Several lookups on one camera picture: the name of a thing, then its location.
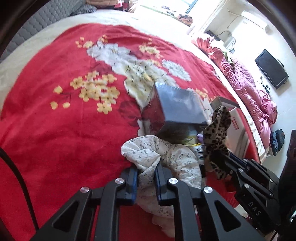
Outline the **leopard print scrunchie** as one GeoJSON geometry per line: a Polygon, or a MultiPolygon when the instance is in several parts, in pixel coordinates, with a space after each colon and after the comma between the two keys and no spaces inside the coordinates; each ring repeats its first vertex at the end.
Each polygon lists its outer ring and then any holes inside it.
{"type": "Polygon", "coordinates": [[[209,163],[209,154],[216,149],[226,149],[227,130],[231,124],[231,115],[225,106],[218,106],[213,112],[212,122],[203,130],[204,163],[206,171],[213,172],[209,163]]]}

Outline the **white floral scrunchie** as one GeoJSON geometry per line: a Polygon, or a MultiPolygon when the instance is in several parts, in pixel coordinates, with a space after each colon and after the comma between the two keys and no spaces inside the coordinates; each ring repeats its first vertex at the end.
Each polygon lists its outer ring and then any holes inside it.
{"type": "Polygon", "coordinates": [[[125,142],[121,154],[139,170],[137,204],[162,218],[173,218],[173,207],[157,203],[154,172],[158,164],[188,186],[201,188],[202,174],[195,154],[184,145],[173,145],[156,136],[142,136],[125,142]]]}

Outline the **red tissue pack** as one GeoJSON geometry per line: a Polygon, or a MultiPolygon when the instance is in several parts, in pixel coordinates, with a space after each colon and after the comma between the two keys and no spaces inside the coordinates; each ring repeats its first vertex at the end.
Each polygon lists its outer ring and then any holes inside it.
{"type": "Polygon", "coordinates": [[[260,158],[249,124],[239,105],[229,99],[216,97],[211,102],[215,110],[218,106],[225,106],[231,115],[231,124],[227,130],[227,148],[241,159],[253,159],[260,163],[260,158]]]}

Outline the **cream plush rabbit toy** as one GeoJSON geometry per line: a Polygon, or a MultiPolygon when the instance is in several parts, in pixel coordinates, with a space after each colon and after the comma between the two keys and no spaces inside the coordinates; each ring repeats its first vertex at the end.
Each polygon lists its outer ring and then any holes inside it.
{"type": "Polygon", "coordinates": [[[159,217],[154,215],[152,223],[161,227],[161,230],[170,238],[175,237],[175,222],[172,218],[159,217]]]}

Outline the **dark clothes on stool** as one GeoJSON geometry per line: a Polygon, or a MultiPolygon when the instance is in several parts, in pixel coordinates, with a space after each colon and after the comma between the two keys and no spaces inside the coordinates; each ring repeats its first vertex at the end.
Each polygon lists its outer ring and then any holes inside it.
{"type": "Polygon", "coordinates": [[[278,154],[278,152],[283,147],[285,142],[285,134],[282,129],[276,130],[275,132],[271,131],[270,134],[270,146],[271,151],[274,156],[278,154]]]}

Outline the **pink quilted duvet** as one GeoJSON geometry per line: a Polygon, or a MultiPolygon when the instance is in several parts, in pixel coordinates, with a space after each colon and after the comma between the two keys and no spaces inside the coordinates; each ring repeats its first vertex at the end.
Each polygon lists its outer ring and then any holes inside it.
{"type": "Polygon", "coordinates": [[[213,37],[202,34],[193,39],[192,43],[224,74],[250,113],[264,148],[269,148],[271,127],[278,117],[276,103],[265,91],[256,87],[255,80],[246,66],[213,37]]]}

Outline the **dark blue small box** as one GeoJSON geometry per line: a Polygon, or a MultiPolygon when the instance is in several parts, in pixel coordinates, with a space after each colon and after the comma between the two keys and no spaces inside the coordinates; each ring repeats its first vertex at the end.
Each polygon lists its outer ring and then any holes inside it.
{"type": "Polygon", "coordinates": [[[162,83],[152,87],[142,109],[142,122],[146,135],[171,144],[185,144],[208,126],[197,94],[162,83]]]}

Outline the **red floral blanket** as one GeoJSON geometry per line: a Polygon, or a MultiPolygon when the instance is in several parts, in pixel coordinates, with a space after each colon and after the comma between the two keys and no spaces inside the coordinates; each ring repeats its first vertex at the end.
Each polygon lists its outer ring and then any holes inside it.
{"type": "Polygon", "coordinates": [[[1,112],[1,147],[25,180],[39,225],[82,186],[98,188],[130,166],[120,149],[140,134],[140,108],[115,73],[87,50],[101,40],[171,76],[163,60],[180,64],[173,74],[201,97],[238,101],[222,74],[205,63],[190,41],[124,25],[83,24],[55,37],[25,63],[1,112]]]}

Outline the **white air conditioner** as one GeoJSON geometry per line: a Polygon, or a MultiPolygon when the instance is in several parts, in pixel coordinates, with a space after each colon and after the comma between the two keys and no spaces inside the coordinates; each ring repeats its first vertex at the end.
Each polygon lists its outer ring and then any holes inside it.
{"type": "Polygon", "coordinates": [[[241,13],[241,16],[245,19],[248,19],[249,21],[251,21],[252,23],[254,23],[255,25],[259,26],[262,29],[266,29],[267,27],[267,23],[265,22],[265,20],[263,20],[262,18],[260,18],[257,15],[251,14],[248,11],[243,11],[241,13]]]}

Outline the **clothes on window sill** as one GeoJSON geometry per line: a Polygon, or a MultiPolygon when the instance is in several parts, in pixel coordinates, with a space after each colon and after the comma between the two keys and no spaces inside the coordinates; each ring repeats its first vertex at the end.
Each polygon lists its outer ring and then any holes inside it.
{"type": "Polygon", "coordinates": [[[169,6],[162,6],[161,10],[164,14],[171,16],[172,18],[175,18],[176,20],[184,23],[187,26],[191,26],[193,23],[193,18],[191,16],[187,14],[177,13],[169,6]]]}

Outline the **stack of folded clothes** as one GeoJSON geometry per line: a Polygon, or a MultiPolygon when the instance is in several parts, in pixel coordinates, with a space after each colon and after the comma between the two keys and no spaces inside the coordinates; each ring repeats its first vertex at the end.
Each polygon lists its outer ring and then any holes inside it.
{"type": "Polygon", "coordinates": [[[86,0],[86,4],[95,6],[97,9],[115,9],[120,11],[129,11],[129,9],[139,3],[135,0],[86,0]]]}

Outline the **patterned dark pillow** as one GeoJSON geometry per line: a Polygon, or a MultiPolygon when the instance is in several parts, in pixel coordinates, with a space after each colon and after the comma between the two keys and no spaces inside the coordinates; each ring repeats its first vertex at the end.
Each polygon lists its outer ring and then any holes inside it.
{"type": "Polygon", "coordinates": [[[89,4],[85,4],[80,6],[78,9],[74,10],[70,16],[76,16],[76,15],[81,15],[81,14],[89,14],[89,13],[93,13],[96,12],[97,8],[95,6],[89,5],[89,4]]]}

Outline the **grey quilted headboard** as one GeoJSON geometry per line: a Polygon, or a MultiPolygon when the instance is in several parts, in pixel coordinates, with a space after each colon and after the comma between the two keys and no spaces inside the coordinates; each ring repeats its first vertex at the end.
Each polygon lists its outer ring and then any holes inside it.
{"type": "Polygon", "coordinates": [[[83,6],[83,0],[52,0],[34,13],[15,33],[1,54],[4,61],[19,45],[30,39],[49,25],[69,17],[72,12],[83,6]]]}

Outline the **black wall television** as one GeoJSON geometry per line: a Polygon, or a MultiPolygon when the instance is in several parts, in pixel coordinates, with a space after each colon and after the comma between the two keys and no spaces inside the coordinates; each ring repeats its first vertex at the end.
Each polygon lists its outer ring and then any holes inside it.
{"type": "Polygon", "coordinates": [[[275,89],[279,89],[289,78],[285,67],[264,49],[255,59],[255,63],[275,89]]]}

